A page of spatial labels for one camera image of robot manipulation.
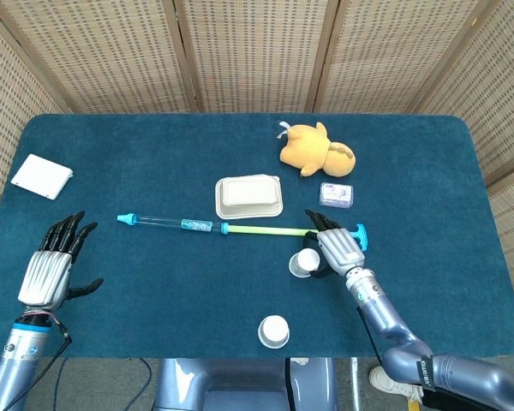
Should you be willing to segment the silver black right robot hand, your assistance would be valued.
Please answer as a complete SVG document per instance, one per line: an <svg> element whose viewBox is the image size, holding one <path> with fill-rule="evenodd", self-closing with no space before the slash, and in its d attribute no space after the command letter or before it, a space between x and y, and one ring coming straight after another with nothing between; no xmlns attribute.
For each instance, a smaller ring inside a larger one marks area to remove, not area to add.
<svg viewBox="0 0 514 411"><path fill-rule="evenodd" d="M309 248L312 241L316 242L327 263L322 268L310 271L311 277L322 278L332 273L345 276L353 268L364 265L365 255L346 228L317 211L306 210L305 214L318 232L307 231L302 247Z"/></svg>

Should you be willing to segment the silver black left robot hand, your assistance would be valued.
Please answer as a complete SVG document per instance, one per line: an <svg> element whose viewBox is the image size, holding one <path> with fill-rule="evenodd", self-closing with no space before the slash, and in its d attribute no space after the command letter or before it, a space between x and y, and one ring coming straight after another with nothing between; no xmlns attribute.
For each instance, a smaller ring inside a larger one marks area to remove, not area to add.
<svg viewBox="0 0 514 411"><path fill-rule="evenodd" d="M70 272L83 244L96 222L83 228L78 224L85 212L79 211L53 224L33 253L21 283L18 301L27 309L54 311L65 301L90 295L104 282L99 277L86 286L69 286Z"/></svg>

